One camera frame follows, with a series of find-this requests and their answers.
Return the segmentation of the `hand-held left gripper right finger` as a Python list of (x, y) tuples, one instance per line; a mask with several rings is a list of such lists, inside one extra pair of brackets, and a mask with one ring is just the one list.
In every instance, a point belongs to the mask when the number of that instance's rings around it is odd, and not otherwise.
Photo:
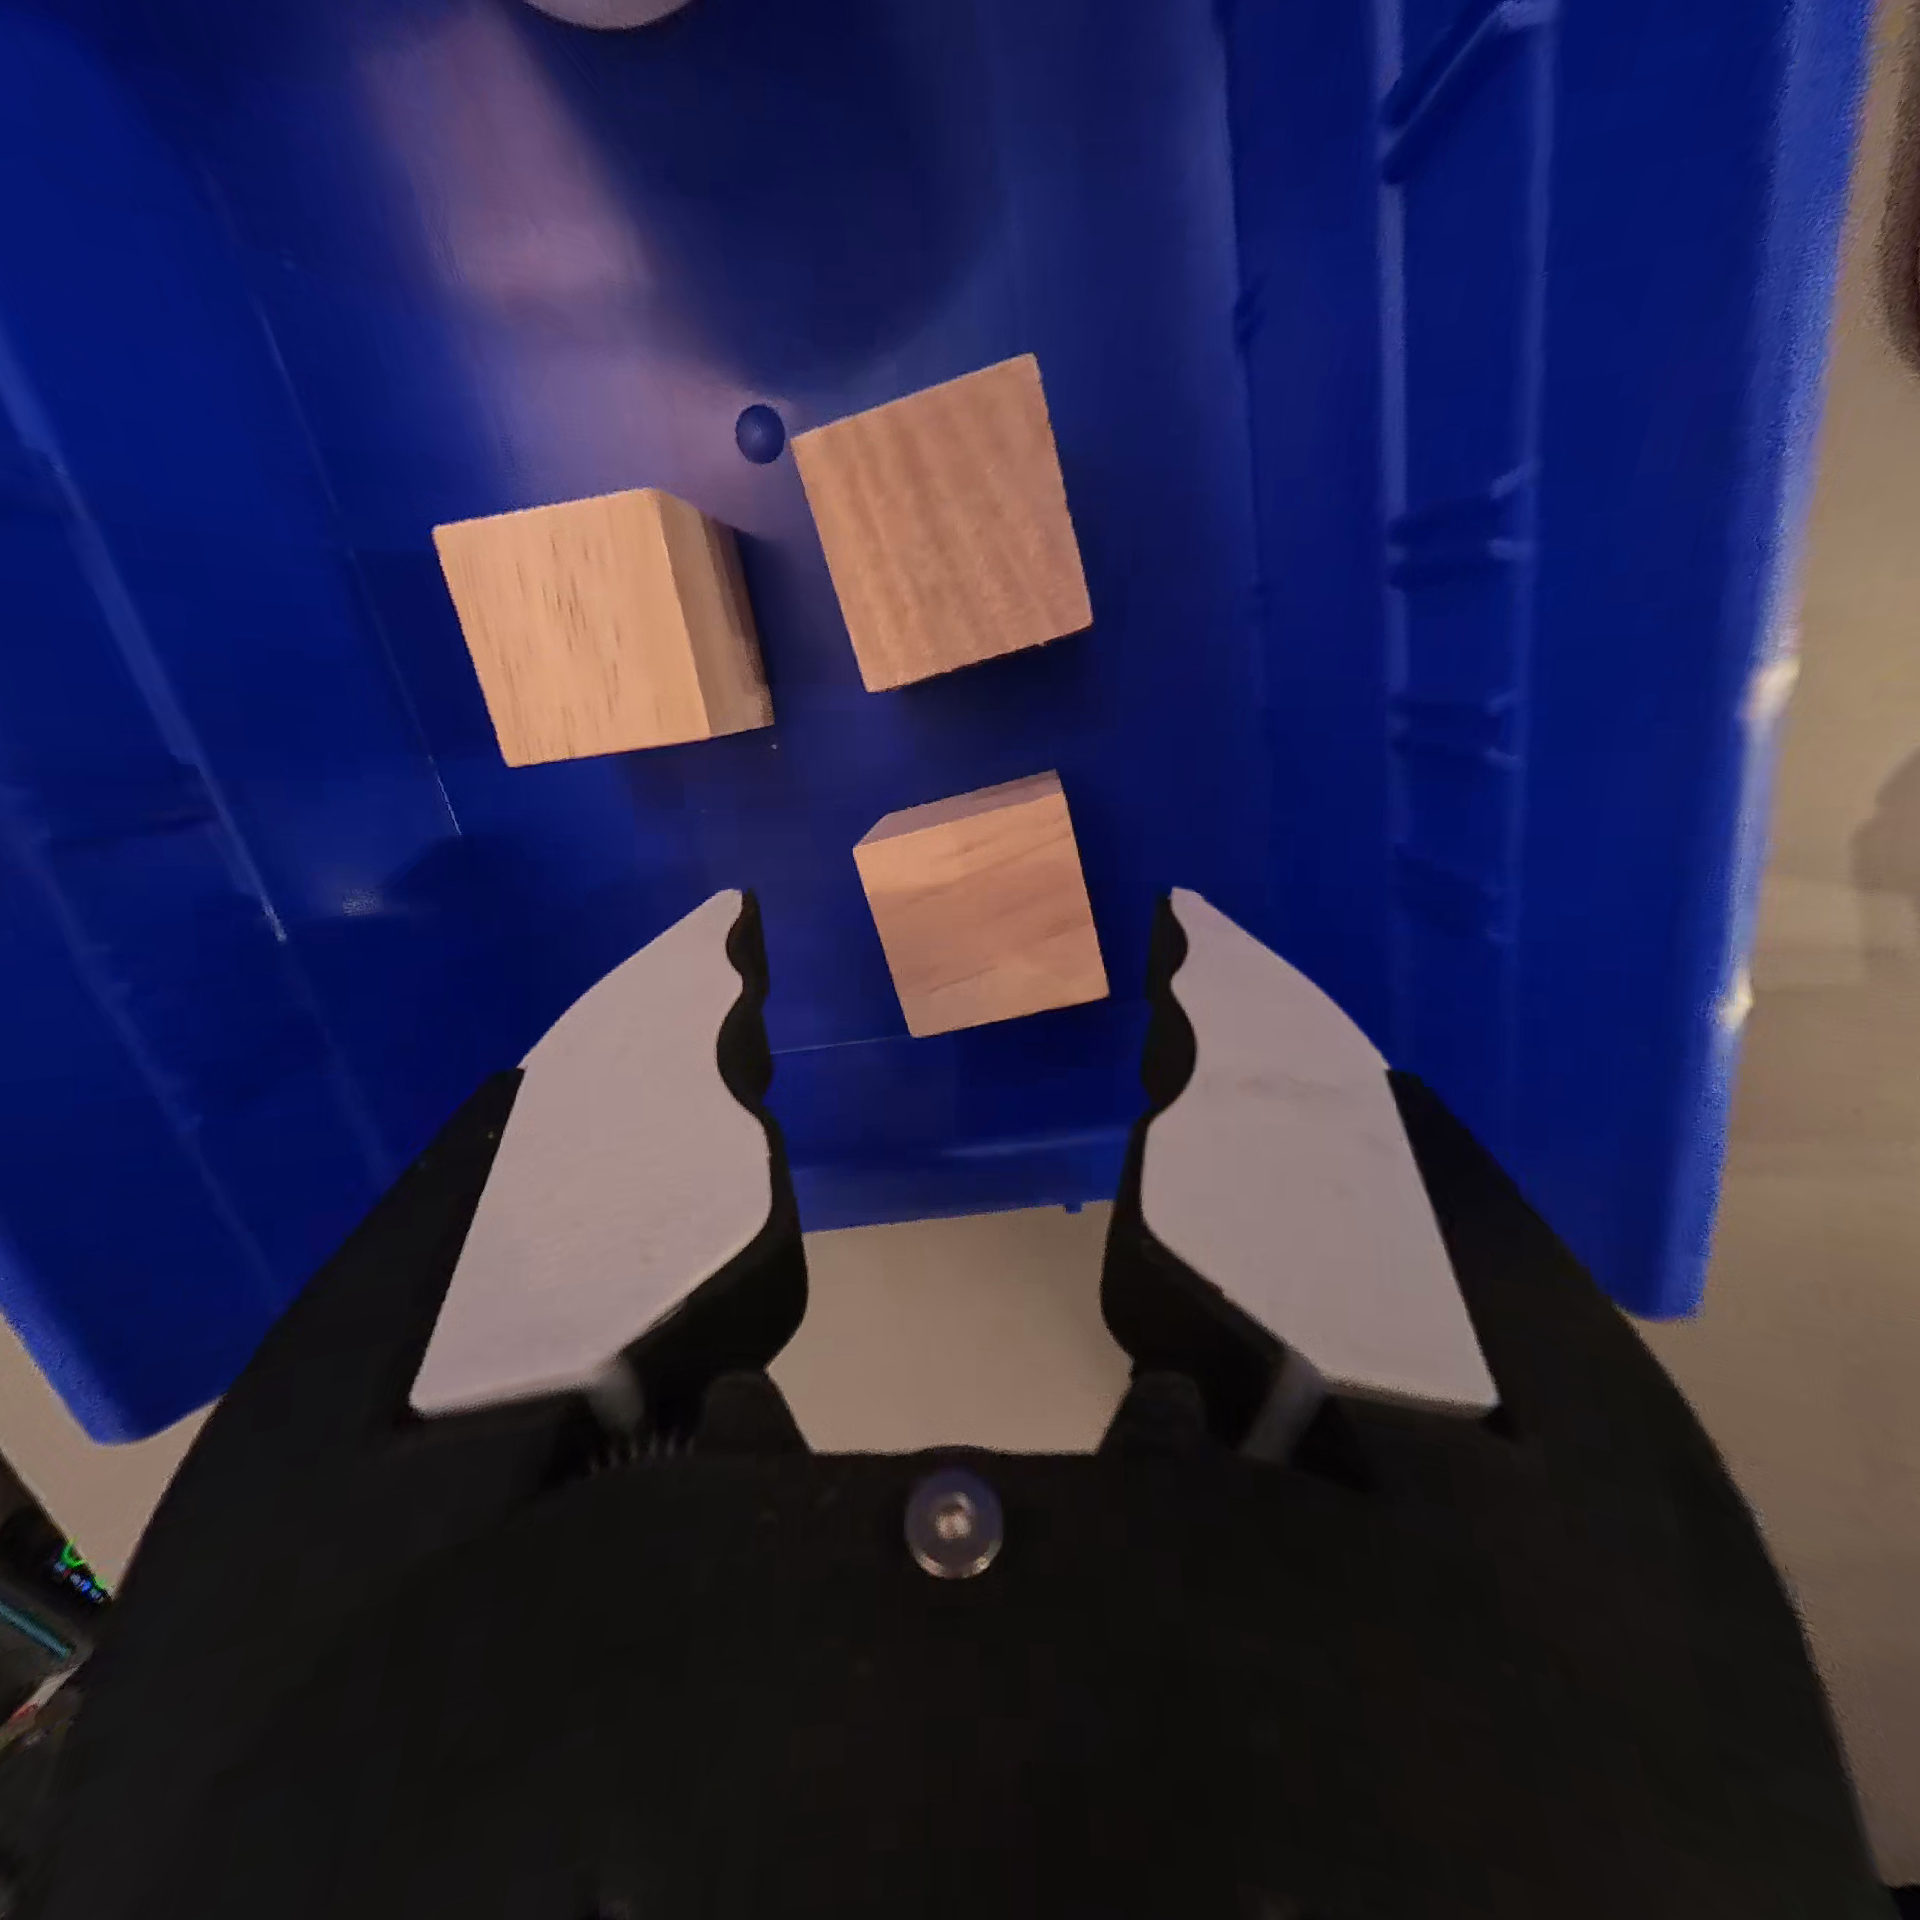
[(1500, 1392), (1381, 1049), (1201, 892), (1156, 908), (1100, 1271), (1136, 1379), (1279, 1464), (1338, 1397), (1478, 1422)]

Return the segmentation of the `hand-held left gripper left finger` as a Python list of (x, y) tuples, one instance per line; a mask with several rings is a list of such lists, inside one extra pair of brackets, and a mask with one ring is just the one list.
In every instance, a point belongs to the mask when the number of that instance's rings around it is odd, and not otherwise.
[(767, 1109), (758, 902), (724, 888), (577, 997), (518, 1067), (408, 1403), (425, 1420), (582, 1392), (697, 1424), (806, 1308)]

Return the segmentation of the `wooden cube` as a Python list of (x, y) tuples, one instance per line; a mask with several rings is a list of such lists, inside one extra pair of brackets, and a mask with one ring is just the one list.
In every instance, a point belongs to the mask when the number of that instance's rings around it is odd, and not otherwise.
[(867, 691), (1093, 630), (1035, 354), (804, 430), (791, 452)]
[(438, 524), (499, 751), (527, 767), (775, 724), (734, 528), (659, 487)]
[(911, 1037), (1110, 996), (1057, 771), (895, 810), (852, 857)]

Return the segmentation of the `black electronic box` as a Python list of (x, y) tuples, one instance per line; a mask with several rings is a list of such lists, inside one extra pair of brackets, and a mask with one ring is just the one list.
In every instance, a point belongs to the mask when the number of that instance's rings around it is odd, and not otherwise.
[(16, 1730), (94, 1652), (112, 1586), (31, 1496), (2, 1514), (2, 1725)]

